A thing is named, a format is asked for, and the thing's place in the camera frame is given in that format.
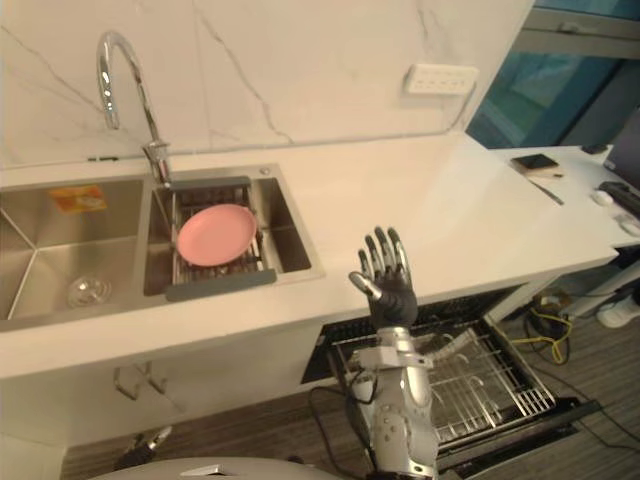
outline drain strainer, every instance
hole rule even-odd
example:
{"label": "drain strainer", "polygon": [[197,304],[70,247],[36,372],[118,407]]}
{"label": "drain strainer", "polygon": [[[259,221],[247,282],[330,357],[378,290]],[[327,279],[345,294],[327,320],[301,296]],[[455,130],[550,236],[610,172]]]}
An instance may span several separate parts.
{"label": "drain strainer", "polygon": [[111,284],[96,277],[83,276],[69,285],[67,303],[70,307],[88,307],[106,302],[111,296]]}

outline metal robot forearm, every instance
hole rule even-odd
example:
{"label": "metal robot forearm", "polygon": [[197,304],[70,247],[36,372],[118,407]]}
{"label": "metal robot forearm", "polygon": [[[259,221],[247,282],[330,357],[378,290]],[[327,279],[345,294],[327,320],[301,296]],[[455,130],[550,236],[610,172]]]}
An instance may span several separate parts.
{"label": "metal robot forearm", "polygon": [[406,328],[380,329],[378,338],[379,346],[359,352],[361,365],[377,371],[375,400],[362,405],[362,411],[378,473],[437,478],[438,440],[431,423],[427,373],[430,362],[415,352]]}

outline chrome faucet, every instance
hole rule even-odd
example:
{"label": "chrome faucet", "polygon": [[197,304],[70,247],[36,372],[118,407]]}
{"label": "chrome faucet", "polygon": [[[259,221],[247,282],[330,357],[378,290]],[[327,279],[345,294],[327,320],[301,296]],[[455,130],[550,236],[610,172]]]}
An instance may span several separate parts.
{"label": "chrome faucet", "polygon": [[113,83],[111,75],[111,57],[114,47],[120,47],[124,54],[124,58],[127,60],[129,67],[131,67],[131,73],[136,81],[138,95],[140,96],[140,102],[144,109],[144,116],[147,119],[149,131],[151,132],[151,141],[143,145],[142,150],[149,159],[151,171],[153,172],[153,176],[156,181],[169,188],[171,185],[168,164],[169,154],[167,152],[167,146],[169,144],[162,140],[158,133],[158,125],[156,124],[156,120],[153,116],[151,102],[147,95],[147,87],[145,86],[144,79],[142,78],[140,62],[133,51],[133,47],[126,38],[114,31],[108,31],[102,34],[98,41],[97,52],[98,88],[100,90],[100,97],[102,98],[102,106],[104,107],[107,127],[113,130],[120,128],[118,108],[116,107],[113,90],[111,89]]}

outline open dishwasher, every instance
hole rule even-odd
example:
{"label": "open dishwasher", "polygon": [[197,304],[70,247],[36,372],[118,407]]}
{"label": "open dishwasher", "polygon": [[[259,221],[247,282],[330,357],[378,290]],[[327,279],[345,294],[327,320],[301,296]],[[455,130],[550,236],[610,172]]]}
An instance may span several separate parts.
{"label": "open dishwasher", "polygon": [[[410,329],[416,350],[433,360],[431,416],[441,473],[475,475],[576,433],[572,422],[600,409],[596,401],[555,396],[484,318],[516,288],[423,305]],[[367,317],[325,325],[302,383],[334,375],[357,389],[370,379],[355,372],[353,354],[375,342]]]}

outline faucet handle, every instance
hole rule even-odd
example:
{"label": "faucet handle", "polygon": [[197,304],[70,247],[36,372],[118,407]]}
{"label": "faucet handle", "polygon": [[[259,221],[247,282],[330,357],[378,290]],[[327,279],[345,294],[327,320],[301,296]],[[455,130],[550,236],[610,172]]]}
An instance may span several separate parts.
{"label": "faucet handle", "polygon": [[151,172],[156,182],[166,188],[170,188],[170,170],[169,170],[169,153],[167,152],[168,143],[154,140],[142,146],[144,154],[151,165]]}

